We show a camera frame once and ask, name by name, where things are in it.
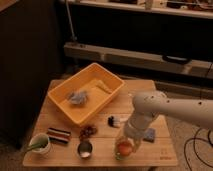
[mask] brown food item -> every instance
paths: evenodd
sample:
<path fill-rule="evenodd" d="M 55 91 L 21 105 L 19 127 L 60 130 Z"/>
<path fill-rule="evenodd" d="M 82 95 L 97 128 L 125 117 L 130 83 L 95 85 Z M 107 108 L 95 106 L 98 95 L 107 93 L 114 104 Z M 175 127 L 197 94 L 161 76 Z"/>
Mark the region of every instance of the brown food item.
<path fill-rule="evenodd" d="M 129 141 L 123 141 L 117 145 L 117 151 L 122 156 L 128 156 L 133 151 L 133 146 Z"/>
<path fill-rule="evenodd" d="M 96 134 L 98 129 L 94 125 L 87 125 L 80 131 L 80 141 L 87 140 L 91 135 Z"/>

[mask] small bowl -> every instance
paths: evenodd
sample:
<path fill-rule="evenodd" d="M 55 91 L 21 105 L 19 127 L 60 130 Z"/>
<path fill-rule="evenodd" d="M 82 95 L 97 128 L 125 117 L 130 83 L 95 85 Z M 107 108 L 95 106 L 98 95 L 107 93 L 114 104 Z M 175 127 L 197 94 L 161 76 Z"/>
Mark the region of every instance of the small bowl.
<path fill-rule="evenodd" d="M 82 141 L 78 145 L 78 154 L 81 158 L 89 158 L 92 154 L 92 144 L 89 141 Z"/>
<path fill-rule="evenodd" d="M 32 139 L 30 140 L 30 144 L 35 144 L 37 142 L 39 142 L 41 139 L 47 139 L 48 143 L 44 148 L 36 148 L 34 150 L 32 150 L 33 153 L 37 153 L 37 154 L 46 154 L 50 151 L 51 148 L 51 143 L 50 143 L 50 139 L 49 136 L 45 133 L 39 133 L 36 134 L 34 137 L 32 137 Z"/>

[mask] black cabinet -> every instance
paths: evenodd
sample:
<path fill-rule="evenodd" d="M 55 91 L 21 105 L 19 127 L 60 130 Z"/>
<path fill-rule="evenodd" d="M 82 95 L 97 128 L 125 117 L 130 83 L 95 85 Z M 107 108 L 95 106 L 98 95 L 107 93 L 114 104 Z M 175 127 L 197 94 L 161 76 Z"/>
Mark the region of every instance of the black cabinet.
<path fill-rule="evenodd" d="M 63 72 L 62 47 L 54 1 L 20 0 L 0 12 L 0 136 L 16 146 Z"/>

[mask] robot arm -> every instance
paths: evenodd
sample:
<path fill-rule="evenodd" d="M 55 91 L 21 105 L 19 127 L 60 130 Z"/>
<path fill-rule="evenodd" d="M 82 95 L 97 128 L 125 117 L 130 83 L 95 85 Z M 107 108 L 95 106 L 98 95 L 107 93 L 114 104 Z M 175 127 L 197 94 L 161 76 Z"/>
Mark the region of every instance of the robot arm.
<path fill-rule="evenodd" d="M 213 130 L 213 100 L 172 99 L 160 91 L 140 92 L 133 97 L 134 112 L 123 134 L 134 140 L 137 149 L 144 131 L 159 114 L 174 117 Z"/>

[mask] red object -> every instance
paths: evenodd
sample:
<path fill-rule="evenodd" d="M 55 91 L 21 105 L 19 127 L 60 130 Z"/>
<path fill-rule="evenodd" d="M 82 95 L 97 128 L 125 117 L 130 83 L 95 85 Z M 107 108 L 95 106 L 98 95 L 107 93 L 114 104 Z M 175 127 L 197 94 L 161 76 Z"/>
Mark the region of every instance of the red object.
<path fill-rule="evenodd" d="M 123 141 L 117 145 L 117 150 L 122 156 L 128 156 L 132 153 L 133 147 L 129 141 Z"/>

